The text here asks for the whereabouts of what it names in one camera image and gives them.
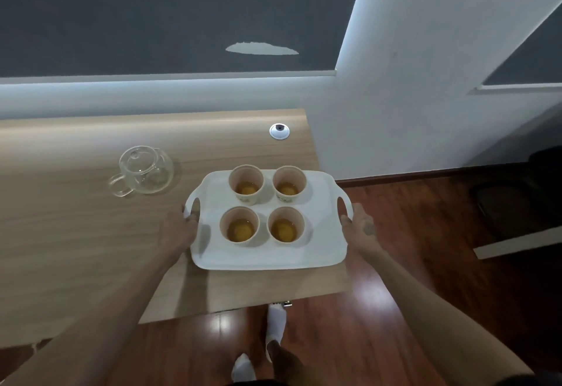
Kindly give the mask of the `person's right hand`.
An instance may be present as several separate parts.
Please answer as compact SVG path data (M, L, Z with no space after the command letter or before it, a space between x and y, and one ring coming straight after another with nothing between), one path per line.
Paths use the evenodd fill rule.
M347 244L353 247L364 260L369 260L382 250L376 234L373 218L367 214L361 203L357 205L355 229L342 229Z

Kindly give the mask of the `person's left hand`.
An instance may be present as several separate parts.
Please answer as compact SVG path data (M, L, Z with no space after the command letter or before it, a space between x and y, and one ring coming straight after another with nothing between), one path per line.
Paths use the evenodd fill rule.
M160 224L157 247L160 254L171 263L179 260L193 244L198 226L190 226L184 220L184 206L170 211Z

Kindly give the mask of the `white plastic serving tray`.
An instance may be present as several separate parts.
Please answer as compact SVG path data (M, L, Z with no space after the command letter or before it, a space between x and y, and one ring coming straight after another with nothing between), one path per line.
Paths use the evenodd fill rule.
M347 254L338 214L338 199L348 217L348 195L330 175L305 171L304 191L291 203L272 186L273 169L264 169L265 189L253 205L243 204L228 183L230 171L206 175L191 192L186 207L200 201L200 221L191 255L206 270L290 270L328 267Z

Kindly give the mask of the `person's right forearm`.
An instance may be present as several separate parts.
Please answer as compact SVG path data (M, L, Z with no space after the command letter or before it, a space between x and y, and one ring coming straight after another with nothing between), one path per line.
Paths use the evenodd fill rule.
M377 242L352 246L381 277L427 358L449 386L542 386L513 351L419 283Z

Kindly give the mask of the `person's left forearm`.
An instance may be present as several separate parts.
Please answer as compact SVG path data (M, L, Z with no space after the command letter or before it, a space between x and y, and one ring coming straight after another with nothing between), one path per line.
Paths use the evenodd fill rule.
M51 340L2 386L95 386L137 327L182 251L159 249L116 292Z

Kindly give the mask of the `wooden desk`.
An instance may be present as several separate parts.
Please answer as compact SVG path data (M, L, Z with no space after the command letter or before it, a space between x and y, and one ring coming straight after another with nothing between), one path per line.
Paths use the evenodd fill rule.
M275 140L273 124L291 134ZM161 148L165 191L116 197L127 149ZM320 170L303 109L0 120L0 349L55 337L112 294L156 245L166 213L210 172Z

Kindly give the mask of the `beige paper cup with tea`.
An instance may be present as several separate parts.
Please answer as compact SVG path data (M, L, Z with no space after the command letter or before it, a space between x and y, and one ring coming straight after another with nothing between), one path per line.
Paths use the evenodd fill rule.
M267 229L274 241L293 245L304 238L304 215L293 207L279 207L268 216Z
M271 182L277 198L284 203L294 203L307 187L304 171L294 166L278 168Z
M261 169L244 164L231 170L228 184L236 198L245 205L255 205L265 190L265 178Z
M257 213L243 206L229 208L221 216L219 229L222 237L234 244L247 245L260 228Z

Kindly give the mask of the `clear glass teapot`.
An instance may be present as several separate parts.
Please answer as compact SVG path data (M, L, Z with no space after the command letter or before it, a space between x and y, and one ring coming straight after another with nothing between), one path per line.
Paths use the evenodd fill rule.
M174 163L160 148L135 146L119 158L119 173L110 177L107 186L116 197L132 192L144 195L164 191L174 177Z

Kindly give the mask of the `person's white sock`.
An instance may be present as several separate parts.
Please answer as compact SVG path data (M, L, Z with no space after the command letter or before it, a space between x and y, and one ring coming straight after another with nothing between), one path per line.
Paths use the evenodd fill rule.
M268 345L271 341L276 341L278 344L282 341L287 322L287 313L285 307L281 303L269 304L267 314L267 326L265 334L265 354L269 362L271 356L268 351Z
M231 379L233 383L254 382L257 380L255 369L247 354L241 354L235 360Z

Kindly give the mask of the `person's leg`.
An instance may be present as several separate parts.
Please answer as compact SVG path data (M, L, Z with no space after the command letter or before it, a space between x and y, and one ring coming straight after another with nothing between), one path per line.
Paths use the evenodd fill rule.
M312 369L276 340L266 345L266 352L273 365L274 379L286 386L325 386Z

